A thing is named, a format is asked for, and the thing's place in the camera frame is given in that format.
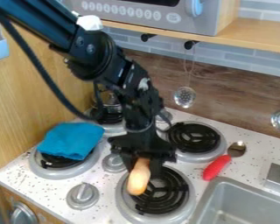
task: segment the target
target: countertop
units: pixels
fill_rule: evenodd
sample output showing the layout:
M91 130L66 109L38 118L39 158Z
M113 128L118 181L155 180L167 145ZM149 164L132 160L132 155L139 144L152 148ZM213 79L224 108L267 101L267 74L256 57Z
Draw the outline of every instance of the countertop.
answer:
M173 123L194 121L207 123L218 129L230 145L242 140L248 147L244 156L235 158L221 176L238 180L244 184L263 189L271 163L280 165L280 139L273 136L241 129L222 122L216 122L196 115L168 108L173 114ZM98 144L100 159L95 166L83 174L64 180L49 180L37 177L30 170L29 151L13 160L0 170L0 185L22 196L66 223L124 224L129 223L116 208L115 188L119 174L106 173L102 169L102 159L109 154L109 144L103 138ZM198 202L208 182L202 180L201 173L207 164L168 163L183 172L193 183ZM100 190L100 199L95 206L84 211L75 211L66 203L67 193L81 182L95 185Z

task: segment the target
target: hook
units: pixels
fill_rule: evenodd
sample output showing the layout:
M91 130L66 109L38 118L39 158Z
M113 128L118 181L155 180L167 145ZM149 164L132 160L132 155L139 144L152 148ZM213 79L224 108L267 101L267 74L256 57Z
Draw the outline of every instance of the hook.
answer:
M155 36L157 36L157 34L144 33L144 34L141 35L141 40L143 42L147 42L149 39L151 39Z
M184 47L186 50L191 50L199 41L196 40L188 40L185 42Z

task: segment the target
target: red handle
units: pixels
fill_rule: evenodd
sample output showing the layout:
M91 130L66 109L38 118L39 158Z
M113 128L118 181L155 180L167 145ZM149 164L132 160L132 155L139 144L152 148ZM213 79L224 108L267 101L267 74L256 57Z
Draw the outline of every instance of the red handle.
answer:
M202 178L206 181L214 179L221 172L226 164L231 161L229 155L217 157L207 168L203 171Z

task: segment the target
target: black coil burner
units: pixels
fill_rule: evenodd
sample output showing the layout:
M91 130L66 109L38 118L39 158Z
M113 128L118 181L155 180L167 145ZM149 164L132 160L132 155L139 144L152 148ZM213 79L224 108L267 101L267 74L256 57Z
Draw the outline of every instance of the black coil burner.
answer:
M47 168L68 168L72 165L79 165L83 163L84 160L74 160L66 157L56 157L41 153L43 159L40 160L41 166L45 169Z
M168 140L182 152L205 153L213 151L221 136L205 125L178 122L168 130Z
M95 116L98 113L97 108L93 108L90 112L91 116ZM109 113L105 108L102 111L101 118L96 120L99 124L117 124L123 121L123 113Z
M175 171L163 167L158 179L148 184L140 196L131 196L139 214L168 214L178 209L189 196L189 185Z

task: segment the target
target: microwave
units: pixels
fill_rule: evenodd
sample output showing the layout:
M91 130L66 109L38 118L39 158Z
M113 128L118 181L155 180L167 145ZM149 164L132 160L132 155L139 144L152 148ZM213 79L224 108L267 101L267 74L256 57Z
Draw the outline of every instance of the microwave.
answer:
M236 17L240 0L60 0L81 15L215 36Z

